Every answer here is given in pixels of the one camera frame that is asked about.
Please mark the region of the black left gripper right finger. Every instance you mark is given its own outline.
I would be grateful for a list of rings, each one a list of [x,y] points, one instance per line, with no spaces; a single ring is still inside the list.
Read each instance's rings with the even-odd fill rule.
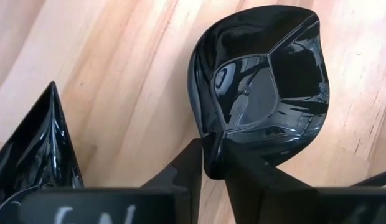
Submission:
[[[236,224],[386,224],[386,186],[312,187],[254,151],[225,151]]]

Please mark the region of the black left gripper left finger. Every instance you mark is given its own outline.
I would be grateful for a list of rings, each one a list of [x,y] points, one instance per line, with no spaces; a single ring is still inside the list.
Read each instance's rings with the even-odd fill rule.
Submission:
[[[51,188],[24,199],[22,224],[198,224],[202,150],[193,139],[141,187]]]

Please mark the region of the teardrop-shaped black plate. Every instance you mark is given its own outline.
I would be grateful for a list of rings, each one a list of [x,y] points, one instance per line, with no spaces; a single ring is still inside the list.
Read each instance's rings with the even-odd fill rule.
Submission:
[[[0,149],[0,215],[15,214],[25,196],[47,187],[83,187],[55,82]]]

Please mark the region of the leaf-shaped black plate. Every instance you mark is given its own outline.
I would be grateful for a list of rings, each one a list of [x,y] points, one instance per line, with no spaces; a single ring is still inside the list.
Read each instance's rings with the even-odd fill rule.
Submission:
[[[187,91],[211,179],[223,179],[229,149],[286,162],[319,134],[329,108],[318,15],[269,5],[219,20],[193,49]]]

